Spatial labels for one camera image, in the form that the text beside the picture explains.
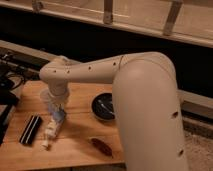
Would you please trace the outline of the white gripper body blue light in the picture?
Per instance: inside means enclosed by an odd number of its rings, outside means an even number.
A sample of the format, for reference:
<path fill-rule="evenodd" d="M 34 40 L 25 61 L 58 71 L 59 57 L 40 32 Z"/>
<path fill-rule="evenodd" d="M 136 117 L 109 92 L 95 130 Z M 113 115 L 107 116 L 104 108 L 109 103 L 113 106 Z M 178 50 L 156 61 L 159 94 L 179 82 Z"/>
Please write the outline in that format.
<path fill-rule="evenodd" d="M 54 121 L 64 120 L 66 116 L 65 106 L 67 101 L 60 102 L 59 100 L 56 100 L 54 97 L 51 96 L 48 89 L 44 89 L 40 92 L 40 98 L 46 105 L 47 110 L 51 114 Z"/>

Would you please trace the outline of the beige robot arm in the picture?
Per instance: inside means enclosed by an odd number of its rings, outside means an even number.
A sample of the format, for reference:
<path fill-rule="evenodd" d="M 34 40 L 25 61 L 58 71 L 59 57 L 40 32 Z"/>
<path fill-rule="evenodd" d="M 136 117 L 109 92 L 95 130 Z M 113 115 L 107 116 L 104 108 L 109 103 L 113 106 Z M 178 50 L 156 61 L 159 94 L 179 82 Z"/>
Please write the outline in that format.
<path fill-rule="evenodd" d="M 39 77 L 56 106 L 69 97 L 70 82 L 112 86 L 127 171 L 189 171 L 176 72 L 166 55 L 130 53 L 79 64 L 61 56 Z"/>

